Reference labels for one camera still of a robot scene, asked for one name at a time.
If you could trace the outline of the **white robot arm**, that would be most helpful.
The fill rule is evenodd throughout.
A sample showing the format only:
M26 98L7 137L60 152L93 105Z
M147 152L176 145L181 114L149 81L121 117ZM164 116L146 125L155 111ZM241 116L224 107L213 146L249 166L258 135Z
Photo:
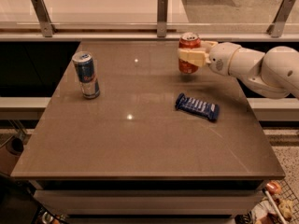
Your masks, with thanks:
M299 99L299 52L293 48L278 46L261 52L230 42L203 41L200 48L178 49L178 57L235 77L263 97L281 99L292 94Z

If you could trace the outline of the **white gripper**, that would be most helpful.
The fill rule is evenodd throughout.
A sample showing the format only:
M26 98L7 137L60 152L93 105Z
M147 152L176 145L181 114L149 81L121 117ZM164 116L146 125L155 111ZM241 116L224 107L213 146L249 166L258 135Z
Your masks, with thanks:
M201 41L201 47L196 49L178 49L178 57L197 67L209 64L209 68L216 74L229 76L229 68L234 54L241 48L235 43L217 41Z

